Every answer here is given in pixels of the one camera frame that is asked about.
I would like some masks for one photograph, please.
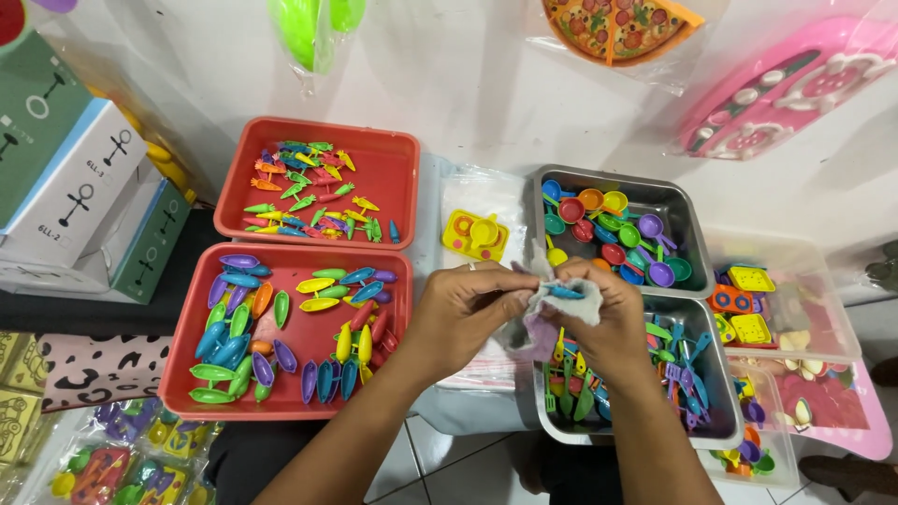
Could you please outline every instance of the white wall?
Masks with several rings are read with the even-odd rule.
[[[82,0],[33,18],[88,81],[139,102],[214,190],[246,120],[273,114],[407,131],[513,173],[559,163],[674,181],[703,225],[806,236],[845,258],[898,235],[898,73],[749,163],[664,157],[698,88],[675,99],[536,48],[523,1],[369,0],[346,61],[307,100],[261,1]],[[697,81],[758,45],[760,1],[733,1]]]

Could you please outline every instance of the red plastic tray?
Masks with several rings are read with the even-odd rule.
[[[271,269],[271,275],[263,279],[271,282],[275,294],[283,289],[290,295],[290,312],[282,329],[275,325],[271,304],[251,328],[254,340],[273,341],[277,338],[283,341],[299,363],[299,369],[294,374],[277,372],[271,396],[261,403],[256,403],[253,396],[255,383],[252,382],[247,393],[233,403],[197,403],[188,395],[195,387],[207,385],[192,376],[189,369],[199,363],[199,359],[193,356],[210,312],[207,304],[209,287],[222,272],[222,263],[218,258],[226,254],[252,254]],[[312,296],[296,291],[296,285],[311,279],[315,270],[341,268],[353,271],[363,267],[390,270],[399,276],[395,283],[384,285],[384,289],[392,293],[393,300],[381,305],[374,314],[384,311],[389,314],[387,329],[401,341],[411,316],[412,270],[409,260],[398,252],[285,244],[232,243],[210,247],[200,256],[194,270],[159,385],[159,397],[165,407],[191,421],[282,421],[333,417],[345,403],[340,394],[332,403],[321,404],[315,395],[308,404],[303,404],[300,370],[309,359],[321,364],[330,357],[337,348],[333,336],[339,333],[343,323],[352,318],[356,309],[340,302],[320,312],[303,312],[299,310],[299,304]],[[361,382],[357,381],[355,391],[361,387]]]
[[[343,182],[352,182],[356,188],[348,195],[325,204],[313,203],[292,214],[305,222],[312,219],[315,210],[345,209],[361,211],[352,203],[352,197],[365,197],[380,211],[366,211],[365,215],[377,217],[383,230],[383,241],[379,244],[368,242],[365,232],[356,231],[352,240],[341,236],[336,240],[303,238],[290,235],[257,234],[244,231],[248,225],[244,217],[253,217],[244,208],[259,203],[273,203],[277,210],[287,211],[296,200],[280,199],[283,191],[267,191],[253,188],[250,179],[258,178],[253,165],[259,159],[262,149],[277,152],[277,142],[298,140],[300,142],[330,142],[334,149],[343,149],[352,158],[356,171],[348,168],[340,170]],[[287,120],[281,118],[257,118],[246,123],[233,156],[231,168],[224,181],[221,198],[215,213],[218,233],[252,241],[280,242],[285,244],[324,245],[328,247],[352,247],[399,251],[411,244],[415,237],[415,211],[418,205],[418,159],[421,146],[418,140],[406,133],[381,129],[338,126],[312,121]],[[271,178],[278,186],[287,190],[293,185],[279,174]],[[322,195],[324,188],[309,186],[300,197]],[[400,242],[390,240],[390,219],[399,228]]]

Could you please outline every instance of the left hand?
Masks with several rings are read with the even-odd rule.
[[[387,363],[403,363],[423,387],[451,376],[474,359],[495,330],[524,314],[539,284],[538,277],[495,261],[435,271]]]

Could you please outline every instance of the right hand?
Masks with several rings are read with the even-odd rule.
[[[626,385],[638,377],[654,377],[646,352],[646,324],[639,289],[583,258],[560,264],[555,275],[561,281],[591,280],[602,292],[601,322],[597,326],[562,313],[550,317],[574,334],[587,366],[609,386]]]

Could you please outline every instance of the stainless steel tray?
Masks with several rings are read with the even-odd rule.
[[[564,190],[586,188],[597,188],[601,191],[618,190],[627,195],[629,209],[634,213],[651,212],[661,217],[665,224],[665,234],[679,248],[671,253],[674,257],[683,258],[690,263],[692,275],[684,282],[678,283],[676,288],[656,288],[648,284],[639,286],[643,294],[703,300],[714,292],[714,272],[711,269],[705,239],[701,235],[699,220],[695,217],[689,196],[676,184],[559,164],[544,165],[531,175],[533,199],[527,202],[527,215],[530,217],[527,226],[535,230],[534,236],[540,238],[546,234],[541,186],[547,179],[554,179]],[[597,241],[583,244],[571,233],[564,233],[553,236],[552,242],[568,256],[582,258],[597,256],[596,248],[599,245]]]
[[[704,301],[651,295],[644,295],[642,298],[647,320],[651,317],[650,314],[656,314],[661,316],[661,325],[664,328],[671,327],[673,323],[680,323],[685,327],[685,336],[691,339],[698,339],[703,332],[711,332],[717,336],[714,315]],[[713,345],[708,346],[698,356],[695,368],[708,390],[711,423],[700,424],[692,430],[689,434],[692,446],[697,449],[717,450],[728,450],[738,446],[743,439],[744,421],[724,356],[723,344],[719,338],[715,338]],[[542,373],[542,365],[538,362],[533,363],[533,389],[542,428],[559,442],[580,446],[601,445],[595,443],[597,440],[594,438],[613,435],[611,424],[600,418],[594,410],[586,419],[576,423],[565,419],[560,412],[547,413],[545,376]]]

